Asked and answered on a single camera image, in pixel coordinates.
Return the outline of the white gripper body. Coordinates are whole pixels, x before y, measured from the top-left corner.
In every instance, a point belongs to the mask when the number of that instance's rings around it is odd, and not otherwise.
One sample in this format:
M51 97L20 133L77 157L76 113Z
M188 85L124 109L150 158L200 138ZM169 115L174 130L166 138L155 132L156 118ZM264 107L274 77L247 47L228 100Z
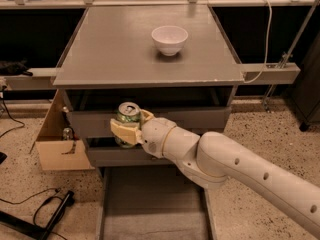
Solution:
M154 118L142 126L143 150L156 157L163 157L163 146L169 132L176 123L166 118Z

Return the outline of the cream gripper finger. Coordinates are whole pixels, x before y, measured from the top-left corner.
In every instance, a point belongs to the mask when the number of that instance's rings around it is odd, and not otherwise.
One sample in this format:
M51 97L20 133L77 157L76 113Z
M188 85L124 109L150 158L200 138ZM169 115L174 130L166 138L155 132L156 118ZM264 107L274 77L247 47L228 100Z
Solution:
M116 119L110 120L111 132L122 141L131 145L143 142L142 131L138 122L122 123Z
M141 109L140 110L140 126L143 126L145 123L154 118L154 114L150 111Z

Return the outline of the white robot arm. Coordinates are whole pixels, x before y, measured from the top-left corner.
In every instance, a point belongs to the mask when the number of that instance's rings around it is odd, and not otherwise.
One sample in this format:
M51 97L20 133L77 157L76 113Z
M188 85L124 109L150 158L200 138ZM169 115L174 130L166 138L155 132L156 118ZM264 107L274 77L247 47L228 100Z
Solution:
M111 132L133 146L173 162L204 189L232 177L258 193L297 224L320 237L320 188L263 159L218 132L201 136L142 110L137 122L110 120Z

